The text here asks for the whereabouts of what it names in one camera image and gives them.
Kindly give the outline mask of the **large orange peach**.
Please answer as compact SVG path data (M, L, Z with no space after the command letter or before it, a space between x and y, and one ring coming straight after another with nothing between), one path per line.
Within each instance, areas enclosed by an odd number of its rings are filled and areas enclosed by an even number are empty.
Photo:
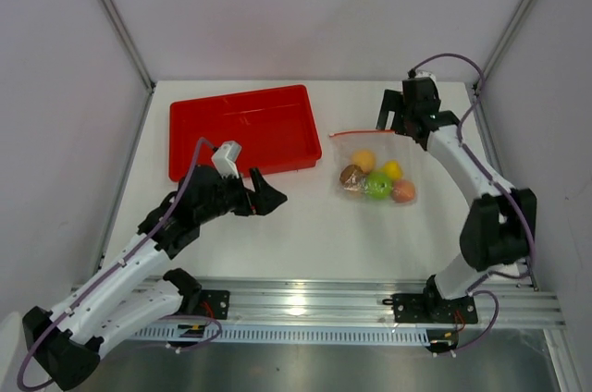
M376 155L368 149L357 150L351 154L351 164L359 166L365 174L368 174L375 169Z

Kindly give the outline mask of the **yellow lemon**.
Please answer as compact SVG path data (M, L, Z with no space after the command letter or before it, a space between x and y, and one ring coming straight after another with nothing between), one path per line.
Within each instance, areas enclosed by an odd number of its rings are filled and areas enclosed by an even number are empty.
M397 181L404 177L401 164L397 160L387 161L380 167L380 171L392 181Z

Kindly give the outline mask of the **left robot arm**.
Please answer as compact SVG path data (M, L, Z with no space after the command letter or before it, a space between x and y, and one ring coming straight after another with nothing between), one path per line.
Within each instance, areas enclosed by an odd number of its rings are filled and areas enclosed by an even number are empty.
M81 288L46 310L32 307L22 318L27 354L17 384L30 390L24 374L36 361L50 384L69 391L83 383L120 342L170 315L194 316L201 306L201 284L182 269L171 269L143 293L136 287L166 266L200 236L201 227L226 214L265 216L288 197L249 171L247 188L237 176L223 176L210 165L196 165L139 224L138 232L115 260Z

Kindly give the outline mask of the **brown kiwi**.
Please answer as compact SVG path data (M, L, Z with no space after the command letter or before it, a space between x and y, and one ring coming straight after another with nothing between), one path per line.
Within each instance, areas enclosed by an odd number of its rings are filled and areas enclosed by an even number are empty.
M339 175L339 182L342 184L351 179L362 179L365 178L365 173L357 165L347 165Z

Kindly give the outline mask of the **green apple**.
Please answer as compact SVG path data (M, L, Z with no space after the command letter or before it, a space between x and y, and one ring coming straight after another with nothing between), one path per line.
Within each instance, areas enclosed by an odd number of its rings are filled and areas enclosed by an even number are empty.
M373 171L366 176L364 192L374 200L387 199L392 192L392 180L382 172Z

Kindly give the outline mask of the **red plastic bin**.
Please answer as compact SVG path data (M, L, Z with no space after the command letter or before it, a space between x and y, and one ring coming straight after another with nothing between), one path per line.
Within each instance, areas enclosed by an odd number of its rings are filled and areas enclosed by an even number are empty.
M239 171L264 175L310 168L322 157L308 91L302 84L178 101L169 108L168 176L189 169L197 141L241 146Z

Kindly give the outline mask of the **clear zip top bag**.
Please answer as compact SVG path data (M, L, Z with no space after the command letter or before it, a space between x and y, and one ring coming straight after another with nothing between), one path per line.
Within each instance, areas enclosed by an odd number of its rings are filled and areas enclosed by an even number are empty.
M414 203L417 198L418 188L413 181L413 157L411 148L413 143L398 136L391 131L377 129L358 129L335 132L329 135L329 141L333 150L336 170L335 187L337 193L345 198L357 202L380 202L391 203L398 206L406 206ZM387 199L374 200L366 194L349 193L344 190L339 182L341 171L351 165L351 155L357 150L368 149L376 155L376 166L373 171L380 171L380 167L390 160L397 160L403 169L403 179L410 180L416 188L415 200L408 203L396 203L392 200L391 194Z

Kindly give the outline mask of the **small pink peach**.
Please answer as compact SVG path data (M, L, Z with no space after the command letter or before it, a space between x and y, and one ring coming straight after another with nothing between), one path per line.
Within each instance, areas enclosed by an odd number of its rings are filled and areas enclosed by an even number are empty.
M399 179L393 183L391 198L396 203L408 203L415 200L415 185L407 179Z

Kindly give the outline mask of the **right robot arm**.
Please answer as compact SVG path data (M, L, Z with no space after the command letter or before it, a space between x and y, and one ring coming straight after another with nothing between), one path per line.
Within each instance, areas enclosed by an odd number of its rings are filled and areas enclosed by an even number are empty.
M443 110L429 77L404 80L401 91L383 94L376 127L413 139L448 172L469 211L459 237L460 253L425 282L420 293L395 293L391 305L398 324L452 325L456 316L477 321L473 295L490 276L535 250L537 197L517 189L482 162L463 138L462 121Z

